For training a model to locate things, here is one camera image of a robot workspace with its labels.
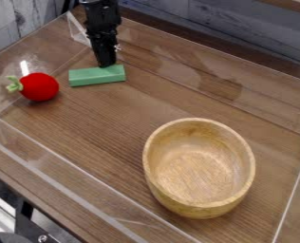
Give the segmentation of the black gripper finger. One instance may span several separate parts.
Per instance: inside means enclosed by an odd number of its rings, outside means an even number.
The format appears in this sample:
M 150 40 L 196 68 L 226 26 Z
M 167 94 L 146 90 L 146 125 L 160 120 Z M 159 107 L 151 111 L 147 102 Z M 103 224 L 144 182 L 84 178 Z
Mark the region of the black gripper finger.
M 99 34 L 98 42 L 98 63 L 100 67 L 108 67 L 115 64 L 116 38 L 111 34 Z
M 90 29 L 87 29 L 87 37 L 90 39 L 90 44 L 91 44 L 91 48 L 95 54 L 95 57 L 99 57 L 99 39 L 100 39 L 100 35 L 91 31 Z

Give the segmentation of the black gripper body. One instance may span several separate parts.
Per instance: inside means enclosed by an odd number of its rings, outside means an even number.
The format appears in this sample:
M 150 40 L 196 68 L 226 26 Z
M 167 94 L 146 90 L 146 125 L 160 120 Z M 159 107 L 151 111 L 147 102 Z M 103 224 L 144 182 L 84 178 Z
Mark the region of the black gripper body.
M 90 34 L 115 33 L 122 23 L 116 0 L 79 0 L 86 11 L 86 27 Z

